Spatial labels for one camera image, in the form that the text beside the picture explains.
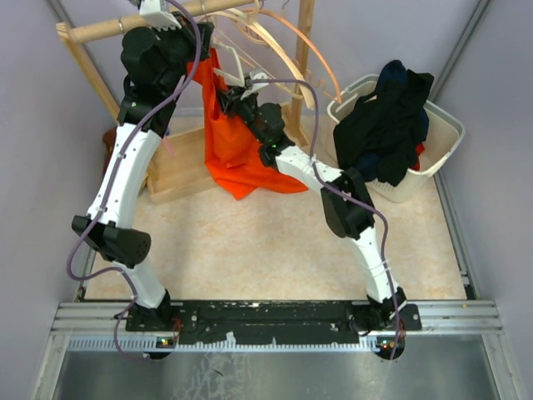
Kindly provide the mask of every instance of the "laundry basket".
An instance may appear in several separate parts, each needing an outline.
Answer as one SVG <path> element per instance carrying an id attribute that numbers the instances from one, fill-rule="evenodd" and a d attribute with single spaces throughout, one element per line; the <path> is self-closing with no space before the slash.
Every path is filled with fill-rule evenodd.
<path id="1" fill-rule="evenodd" d="M 333 101 L 327 107 L 331 126 L 330 135 L 326 140 L 326 151 L 335 159 L 333 128 L 353 110 L 354 104 L 360 96 L 370 94 L 374 90 L 377 79 L 377 75 L 367 75 L 359 79 L 342 91 L 341 104 Z M 425 150 L 419 156 L 420 171 L 409 168 L 406 176 L 396 187 L 377 180 L 369 183 L 373 190 L 395 203 L 403 203 L 421 188 L 424 182 L 442 167 L 465 135 L 464 125 L 432 102 L 426 102 L 424 109 L 429 117 L 430 126 L 427 139 L 424 142 Z"/>

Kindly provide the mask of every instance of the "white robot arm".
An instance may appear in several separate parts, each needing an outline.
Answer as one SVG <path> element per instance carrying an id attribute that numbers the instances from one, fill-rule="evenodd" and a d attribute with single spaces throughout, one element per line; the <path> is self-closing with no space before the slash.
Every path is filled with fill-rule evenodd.
<path id="1" fill-rule="evenodd" d="M 280 173 L 297 179 L 313 192 L 321 194 L 323 186 L 316 179 L 309 155 L 299 147 L 289 146 L 283 149 L 280 155 L 276 156 L 276 165 Z M 316 168 L 321 174 L 321 178 L 326 182 L 336 181 L 341 178 L 343 173 L 342 170 L 330 167 L 320 161 L 316 161 Z M 359 233 L 358 239 L 348 237 L 347 241 L 356 256 L 357 264 L 365 275 L 368 296 L 383 303 L 391 297 L 391 293 L 397 291 L 398 285 L 393 279 L 394 290 L 392 291 L 389 286 L 385 266 L 377 245 L 376 227 L 367 227 Z"/>

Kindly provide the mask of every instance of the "orange cloth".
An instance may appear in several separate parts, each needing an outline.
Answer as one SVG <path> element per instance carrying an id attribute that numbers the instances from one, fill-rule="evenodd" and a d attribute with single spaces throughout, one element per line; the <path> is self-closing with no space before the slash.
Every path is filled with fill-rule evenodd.
<path id="1" fill-rule="evenodd" d="M 213 72 L 220 68 L 217 52 L 201 62 L 194 80 L 202 85 L 206 166 L 213 179 L 240 200 L 256 188 L 278 193 L 298 193 L 307 187 L 296 179 L 264 167 L 259 158 L 260 143 L 239 117 L 228 117 L 220 109 L 217 88 L 226 89 L 223 78 Z"/>

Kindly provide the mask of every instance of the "wooden hanger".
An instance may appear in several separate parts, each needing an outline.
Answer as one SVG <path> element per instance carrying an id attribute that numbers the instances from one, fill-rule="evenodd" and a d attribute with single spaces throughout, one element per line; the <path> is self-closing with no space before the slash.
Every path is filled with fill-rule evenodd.
<path id="1" fill-rule="evenodd" d="M 283 48 L 276 41 L 276 39 L 273 38 L 272 35 L 259 22 L 252 22 L 248 24 L 247 15 L 244 12 L 239 11 L 235 8 L 228 8 L 226 11 L 213 12 L 211 15 L 229 18 L 232 21 L 248 26 L 248 28 L 258 37 L 260 37 L 287 65 L 295 79 L 305 81 L 305 78 L 301 74 L 296 64 L 286 54 L 285 50 L 283 50 Z M 309 89 L 307 87 L 301 87 L 301 94 L 303 96 L 306 107 L 310 110 L 314 109 L 315 103 L 313 101 L 313 96 Z"/>
<path id="2" fill-rule="evenodd" d="M 251 12 L 255 11 L 255 8 L 247 8 L 247 9 L 244 9 L 242 11 L 245 12 L 245 13 L 251 13 Z M 336 79 L 336 75 L 331 70 L 331 67 L 327 63 L 326 59 L 318 51 L 318 48 L 316 48 L 315 44 L 306 35 L 304 35 L 300 29 L 298 29 L 297 27 L 292 25 L 283 16 L 281 16 L 279 14 L 276 14 L 273 11 L 264 10 L 264 9 L 259 9 L 258 12 L 260 14 L 262 14 L 262 15 L 267 15 L 268 17 L 276 19 L 277 21 L 279 21 L 280 23 L 282 23 L 283 25 L 285 25 L 286 27 L 291 29 L 296 35 L 298 35 L 298 37 L 301 38 L 301 40 L 303 40 L 307 44 L 307 46 L 309 46 L 309 48 L 316 54 L 316 57 L 318 58 L 318 60 L 321 62 L 321 64 L 326 69 L 327 74 L 330 76 L 331 82 L 333 83 L 333 87 L 335 88 L 335 95 L 336 96 L 334 97 L 334 99 L 337 100 L 338 103 L 342 103 L 342 100 L 341 100 L 341 87 L 339 86 L 339 82 Z M 245 30 L 243 30 L 241 26 L 236 24 L 236 27 L 243 34 L 247 35 L 247 32 L 245 32 Z M 321 82 L 319 81 L 318 85 L 313 85 L 313 86 L 319 87 L 319 86 L 321 86 Z"/>

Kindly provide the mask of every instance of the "clothes hanger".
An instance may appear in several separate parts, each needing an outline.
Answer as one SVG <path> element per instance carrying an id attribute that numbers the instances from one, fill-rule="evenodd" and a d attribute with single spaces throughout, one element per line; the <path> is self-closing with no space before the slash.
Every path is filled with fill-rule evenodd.
<path id="1" fill-rule="evenodd" d="M 242 10 L 243 12 L 245 13 L 249 13 L 252 11 L 251 8 L 247 8 L 247 9 L 244 9 Z M 334 100 L 337 100 L 338 103 L 342 103 L 342 100 L 341 100 L 341 87 L 339 86 L 339 82 L 337 81 L 336 79 L 336 75 L 335 73 L 331 70 L 331 67 L 329 66 L 329 64 L 327 63 L 326 59 L 321 55 L 321 53 L 318 51 L 318 48 L 316 48 L 315 44 L 306 36 L 303 34 L 303 32 L 298 29 L 297 27 L 295 27 L 294 25 L 292 25 L 289 21 L 287 21 L 283 16 L 279 15 L 279 14 L 276 14 L 275 12 L 273 11 L 270 11 L 270 10 L 265 10 L 265 9 L 259 9 L 257 10 L 258 13 L 262 14 L 262 15 L 267 15 L 268 17 L 271 17 L 271 18 L 274 18 L 276 19 L 277 21 L 279 21 L 280 23 L 282 23 L 283 25 L 285 25 L 286 27 L 288 27 L 289 29 L 291 29 L 296 35 L 298 35 L 298 37 L 303 40 L 307 46 L 309 46 L 309 48 L 316 54 L 316 57 L 318 58 L 318 60 L 321 62 L 321 64 L 324 66 L 324 68 L 326 69 L 326 72 L 327 74 L 330 76 L 330 79 L 331 79 L 331 82 L 333 83 L 333 87 L 335 88 L 335 94 L 336 96 L 333 97 L 332 95 L 329 95 L 328 97 L 330 98 L 333 98 Z M 245 32 L 241 26 L 237 25 L 236 24 L 236 27 L 237 29 L 239 29 L 243 34 L 247 35 L 247 32 Z M 306 72 L 306 75 L 309 74 L 311 76 L 311 79 L 312 79 L 312 73 L 311 71 L 307 71 Z M 320 87 L 322 85 L 322 80 L 319 80 L 318 81 L 318 84 L 313 84 L 313 86 L 315 86 L 316 88 Z"/>
<path id="2" fill-rule="evenodd" d="M 230 53 L 230 55 L 233 57 L 233 59 L 235 60 L 236 65 L 237 65 L 237 74 L 238 75 L 235 77 L 235 76 L 231 75 L 229 72 L 222 71 L 219 68 L 213 68 L 213 72 L 216 75 L 218 75 L 219 77 L 224 78 L 224 81 L 226 83 L 231 84 L 231 85 L 237 85 L 237 86 L 243 87 L 245 85 L 244 72 L 242 71 L 241 60 L 240 60 L 239 55 L 237 54 L 237 51 L 235 50 L 235 48 L 232 47 L 232 46 L 227 46 L 224 43 L 218 42 L 218 41 L 215 41 L 215 40 L 212 40 L 211 45 L 218 52 L 223 51 L 223 52 Z"/>
<path id="3" fill-rule="evenodd" d="M 276 53 L 277 56 L 287 65 L 295 79 L 305 80 L 300 70 L 291 60 L 291 58 L 286 54 L 285 50 L 283 50 L 283 48 L 276 41 L 276 39 L 273 38 L 272 35 L 259 22 L 252 22 L 248 24 L 247 15 L 244 12 L 235 8 L 228 8 L 225 11 L 212 12 L 210 15 L 221 16 L 237 23 L 247 25 L 249 29 L 254 32 L 258 37 L 260 37 L 264 41 L 264 43 L 266 43 L 274 51 L 274 53 Z M 306 104 L 306 107 L 310 110 L 314 109 L 315 104 L 309 89 L 306 87 L 301 87 L 301 95 L 303 96 L 303 100 Z"/>
<path id="4" fill-rule="evenodd" d="M 225 40 L 227 40 L 232 46 L 233 48 L 235 48 L 236 50 L 238 50 L 237 52 L 237 55 L 239 57 L 239 60 L 242 61 L 243 63 L 245 63 L 248 67 L 250 68 L 254 68 L 254 69 L 257 69 L 257 68 L 260 68 L 262 69 L 266 75 L 268 75 L 269 78 L 272 78 L 272 79 L 275 79 L 276 77 L 274 76 L 274 74 L 272 74 L 271 72 L 268 71 L 268 69 L 266 69 L 265 67 L 263 67 L 256 59 L 254 59 L 250 54 L 248 54 L 247 52 L 245 52 L 242 47 L 240 47 L 233 39 L 231 39 L 229 36 L 227 36 L 224 31 L 222 30 L 218 30 L 217 31 L 217 35 L 221 35 L 225 38 Z M 277 87 L 279 87 L 281 90 L 283 90 L 284 92 L 286 92 L 287 94 L 289 94 L 290 96 L 292 96 L 293 98 L 298 98 L 300 100 L 303 100 L 303 96 L 300 95 L 300 94 L 295 94 L 294 93 L 294 90 L 291 89 L 290 87 L 288 87 L 285 83 L 274 83 L 274 85 L 276 85 Z"/>

